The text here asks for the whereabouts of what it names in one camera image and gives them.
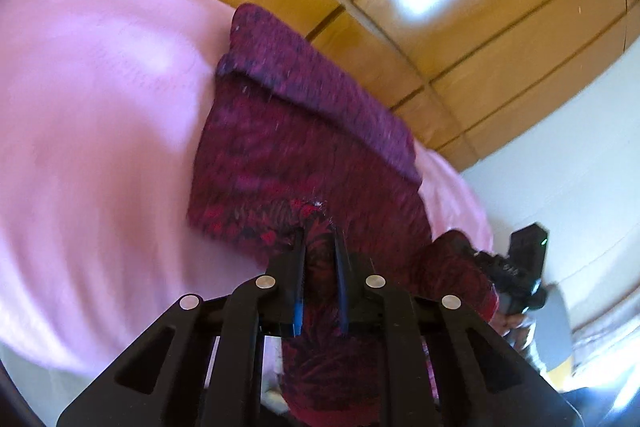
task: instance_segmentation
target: white wall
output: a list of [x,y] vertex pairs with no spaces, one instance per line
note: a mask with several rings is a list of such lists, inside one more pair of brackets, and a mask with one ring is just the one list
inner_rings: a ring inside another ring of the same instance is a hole
[[640,41],[555,113],[463,176],[504,253],[511,232],[549,229],[545,282],[572,327],[640,283]]

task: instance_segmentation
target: sweater sleeve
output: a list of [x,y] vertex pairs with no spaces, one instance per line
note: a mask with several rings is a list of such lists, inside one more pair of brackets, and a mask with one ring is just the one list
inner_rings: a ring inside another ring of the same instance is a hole
[[465,234],[449,230],[412,260],[411,292],[433,300],[456,295],[489,322],[498,309],[498,294],[465,250],[471,250]]

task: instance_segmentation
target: black camera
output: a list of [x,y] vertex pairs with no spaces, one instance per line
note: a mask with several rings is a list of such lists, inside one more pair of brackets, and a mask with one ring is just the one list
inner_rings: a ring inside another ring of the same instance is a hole
[[513,315],[546,303],[541,286],[548,232],[538,223],[511,234],[507,257],[474,252],[474,261],[500,294],[500,311]]

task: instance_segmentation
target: maroon knit sweater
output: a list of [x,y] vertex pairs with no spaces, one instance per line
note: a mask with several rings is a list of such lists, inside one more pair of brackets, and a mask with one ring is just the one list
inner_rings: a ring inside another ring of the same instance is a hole
[[376,272],[416,295],[460,296],[489,320],[492,284],[454,245],[432,243],[418,196],[413,137],[401,120],[260,7],[236,11],[194,163],[192,226],[265,267],[307,237],[300,337],[283,341],[282,389],[313,426],[367,425],[378,414],[376,341],[342,335],[331,229]]

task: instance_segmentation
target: pink bed sheet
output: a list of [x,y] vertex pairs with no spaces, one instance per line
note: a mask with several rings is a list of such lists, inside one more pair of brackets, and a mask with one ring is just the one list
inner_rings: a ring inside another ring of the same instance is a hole
[[[260,273],[186,225],[234,10],[217,0],[0,0],[0,341],[97,375],[185,293]],[[490,250],[460,176],[417,147],[434,237]]]

